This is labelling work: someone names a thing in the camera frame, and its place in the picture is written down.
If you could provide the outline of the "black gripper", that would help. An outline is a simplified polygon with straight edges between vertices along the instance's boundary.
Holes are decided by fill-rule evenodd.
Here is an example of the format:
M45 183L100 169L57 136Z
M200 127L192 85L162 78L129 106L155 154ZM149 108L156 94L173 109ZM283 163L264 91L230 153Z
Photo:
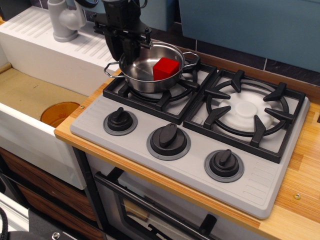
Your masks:
M125 61L132 64L139 56L141 47L152 46L152 29L141 20L141 9L148 1L103 0L105 13L94 13L95 32L105 36L112 57L119 61L124 53Z

